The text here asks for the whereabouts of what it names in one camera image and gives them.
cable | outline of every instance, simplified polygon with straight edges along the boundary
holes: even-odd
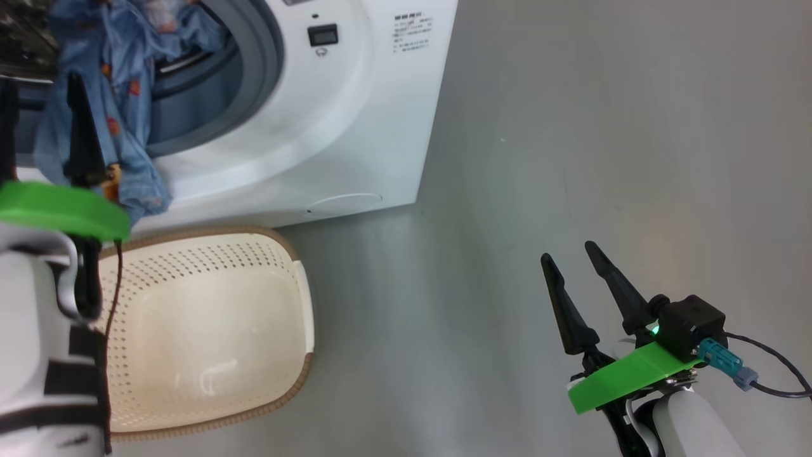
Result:
[[[121,290],[121,276],[123,275],[124,270],[124,255],[121,249],[121,240],[115,240],[113,242],[115,244],[115,253],[119,256],[119,272],[115,280],[115,292],[113,293],[113,302],[110,305],[110,314],[107,315],[107,325],[105,326],[104,330],[104,380],[107,383],[106,392],[107,392],[107,404],[106,404],[106,414],[107,414],[107,422],[105,425],[104,430],[104,449],[105,455],[110,455],[113,452],[113,447],[110,444],[110,418],[112,417],[112,410],[110,409],[110,378],[107,376],[107,347],[109,347],[110,343],[110,330],[113,328],[113,317],[115,316],[115,308],[119,305],[119,291]]]
[[[741,335],[736,335],[735,333],[725,332],[724,336],[728,338],[732,338],[734,340],[739,340],[743,342],[748,342],[753,346],[756,346],[758,349],[767,352],[770,355],[774,355],[781,363],[784,364],[789,371],[798,378],[798,381],[804,388],[803,392],[784,392],[783,390],[774,390],[770,389],[769,387],[765,387],[757,382],[753,382],[752,385],[755,389],[762,391],[765,394],[774,395],[776,397],[783,397],[783,398],[809,398],[812,400],[812,386],[810,383],[804,378],[804,375],[801,374],[801,370],[799,370],[792,362],[789,361],[786,357],[784,357],[779,351],[767,346],[764,343],[757,342],[753,338],[743,337]]]
[[[761,390],[765,394],[775,395],[782,398],[812,398],[812,392],[784,392],[783,390],[770,389],[763,385],[753,382],[750,385],[756,390]]]
[[[124,270],[124,256],[121,251],[121,240],[115,242],[115,253],[119,256],[119,274],[115,280],[115,293],[113,293],[113,302],[110,305],[110,314],[107,316],[107,326],[104,330],[105,340],[110,339],[110,330],[113,328],[113,316],[115,315],[115,308],[119,305],[119,291],[121,290],[121,276]]]

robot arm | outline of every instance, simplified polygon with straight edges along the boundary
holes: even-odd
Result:
[[[602,411],[624,457],[744,457],[711,405],[693,392],[697,368],[718,368],[743,390],[812,397],[809,384],[788,360],[761,343],[726,333],[725,315],[709,303],[695,295],[681,302],[657,295],[646,302],[598,245],[587,242],[585,247],[617,302],[624,331],[636,338],[631,355],[615,360],[598,350],[600,338],[572,303],[549,254],[542,256],[542,270],[564,352],[583,354],[584,372],[573,376],[568,386],[572,405],[578,414]],[[758,374],[727,349],[728,337],[751,342],[778,357],[806,391],[778,392],[757,383]],[[634,401],[653,393],[662,397],[634,410]]]
[[[106,179],[80,77],[71,183]],[[87,189],[20,183],[15,177],[17,90],[0,80],[0,455],[109,454],[106,337],[88,324],[102,311],[102,242],[129,236],[127,214]]]

green mounting plate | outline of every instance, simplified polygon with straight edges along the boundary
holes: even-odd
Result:
[[[58,230],[100,242],[130,237],[130,217],[116,204],[90,190],[41,182],[3,183],[0,222]]]
[[[612,400],[623,398],[647,385],[699,363],[679,361],[656,342],[647,344],[616,362],[592,373],[569,390],[575,412],[583,414]]]

floor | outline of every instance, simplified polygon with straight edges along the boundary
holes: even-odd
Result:
[[[802,0],[463,1],[418,202],[282,229],[314,294],[306,386],[268,416],[114,454],[619,455],[603,417],[568,404],[579,360],[538,265],[554,256],[612,350],[624,335],[590,239],[644,296],[697,294],[812,375],[811,15]],[[750,455],[812,446],[809,402],[708,370],[698,391]]]

washing machine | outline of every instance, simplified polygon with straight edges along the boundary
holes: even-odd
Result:
[[[149,154],[174,202],[136,231],[262,215],[273,226],[415,201],[456,0],[204,0],[218,52],[158,68]],[[47,68],[20,82],[18,174]]]

